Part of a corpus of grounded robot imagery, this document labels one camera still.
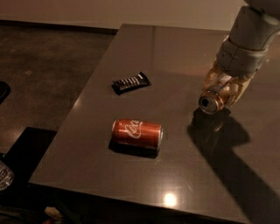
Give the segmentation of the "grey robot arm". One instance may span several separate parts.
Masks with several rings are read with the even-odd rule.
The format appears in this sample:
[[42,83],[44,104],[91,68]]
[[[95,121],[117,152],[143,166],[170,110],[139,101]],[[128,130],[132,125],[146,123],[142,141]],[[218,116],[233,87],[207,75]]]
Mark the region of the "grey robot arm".
[[230,108],[241,98],[280,31],[278,0],[244,1],[202,87],[199,107],[208,114]]

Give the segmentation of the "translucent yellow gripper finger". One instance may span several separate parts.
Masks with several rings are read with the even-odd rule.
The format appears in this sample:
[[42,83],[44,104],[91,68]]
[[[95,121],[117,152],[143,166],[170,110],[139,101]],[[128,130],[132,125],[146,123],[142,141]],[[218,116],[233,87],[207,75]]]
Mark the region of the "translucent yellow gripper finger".
[[218,81],[223,76],[223,71],[220,67],[220,65],[215,61],[213,63],[213,66],[210,68],[210,70],[206,74],[206,78],[204,79],[202,89],[206,90],[210,86],[212,86],[216,81]]
[[228,98],[227,102],[225,103],[226,107],[232,107],[238,102],[252,79],[252,76],[242,76],[234,77],[229,81]]

